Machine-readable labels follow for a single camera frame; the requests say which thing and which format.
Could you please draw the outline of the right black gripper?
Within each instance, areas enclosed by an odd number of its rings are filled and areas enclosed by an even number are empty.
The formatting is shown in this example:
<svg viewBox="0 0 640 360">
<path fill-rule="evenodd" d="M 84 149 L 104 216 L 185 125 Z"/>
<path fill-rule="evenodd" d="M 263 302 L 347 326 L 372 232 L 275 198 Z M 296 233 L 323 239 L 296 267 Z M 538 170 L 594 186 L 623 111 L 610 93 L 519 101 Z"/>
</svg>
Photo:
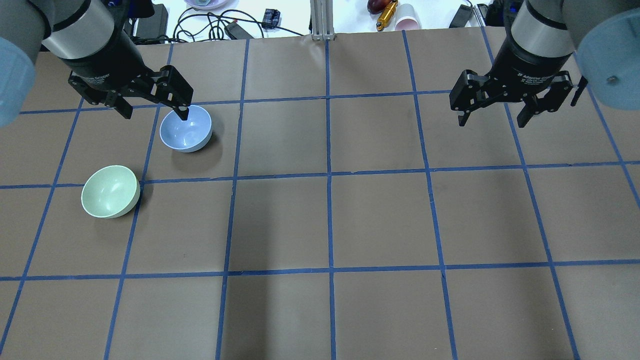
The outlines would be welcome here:
<svg viewBox="0 0 640 360">
<path fill-rule="evenodd" d="M 458 126 L 465 126 L 472 112 L 500 102 L 524 107 L 516 120 L 518 128 L 543 112 L 556 112 L 573 89 L 572 78 L 563 70 L 569 55 L 544 57 L 532 54 L 507 35 L 487 76 L 465 69 L 449 93 L 450 109 L 457 113 Z M 537 94 L 548 91 L 539 98 Z"/>
</svg>

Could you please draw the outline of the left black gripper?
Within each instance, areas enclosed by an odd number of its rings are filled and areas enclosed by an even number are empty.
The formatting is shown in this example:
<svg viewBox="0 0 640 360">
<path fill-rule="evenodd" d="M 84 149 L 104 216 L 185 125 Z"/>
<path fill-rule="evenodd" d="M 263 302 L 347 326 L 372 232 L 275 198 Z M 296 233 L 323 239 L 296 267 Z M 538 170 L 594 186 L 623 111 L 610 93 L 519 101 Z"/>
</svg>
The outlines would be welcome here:
<svg viewBox="0 0 640 360">
<path fill-rule="evenodd" d="M 71 69 L 69 85 L 89 104 L 103 104 L 129 120 L 133 107 L 125 98 L 144 98 L 188 120 L 192 86 L 171 64 L 158 71 L 148 68 L 111 14 L 62 16 L 59 58 Z"/>
</svg>

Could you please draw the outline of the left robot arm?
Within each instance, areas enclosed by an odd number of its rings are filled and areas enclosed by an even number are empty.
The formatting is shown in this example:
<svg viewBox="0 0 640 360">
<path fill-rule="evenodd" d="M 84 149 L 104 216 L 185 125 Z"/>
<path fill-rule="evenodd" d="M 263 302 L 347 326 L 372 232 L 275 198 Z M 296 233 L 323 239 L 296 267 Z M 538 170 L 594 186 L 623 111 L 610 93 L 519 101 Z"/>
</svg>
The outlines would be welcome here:
<svg viewBox="0 0 640 360">
<path fill-rule="evenodd" d="M 174 66 L 154 71 L 100 0 L 3 0 L 0 35 L 0 124 L 18 118 L 35 84 L 41 47 L 70 69 L 68 83 L 89 104 L 130 119 L 127 98 L 189 116 L 194 89 Z"/>
</svg>

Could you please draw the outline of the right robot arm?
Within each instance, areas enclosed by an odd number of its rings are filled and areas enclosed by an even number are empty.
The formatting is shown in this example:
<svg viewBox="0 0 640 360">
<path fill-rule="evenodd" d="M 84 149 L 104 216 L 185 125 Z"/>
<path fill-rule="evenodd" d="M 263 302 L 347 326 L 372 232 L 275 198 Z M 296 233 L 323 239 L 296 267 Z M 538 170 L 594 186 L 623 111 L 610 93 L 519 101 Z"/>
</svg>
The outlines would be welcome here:
<svg viewBox="0 0 640 360">
<path fill-rule="evenodd" d="M 458 124 L 494 103 L 523 103 L 519 128 L 543 112 L 555 112 L 573 89 L 563 66 L 576 54 L 581 73 L 571 105 L 589 85 L 604 105 L 639 109 L 637 0 L 525 0 L 493 65 L 483 76 L 462 71 L 449 94 Z"/>
</svg>

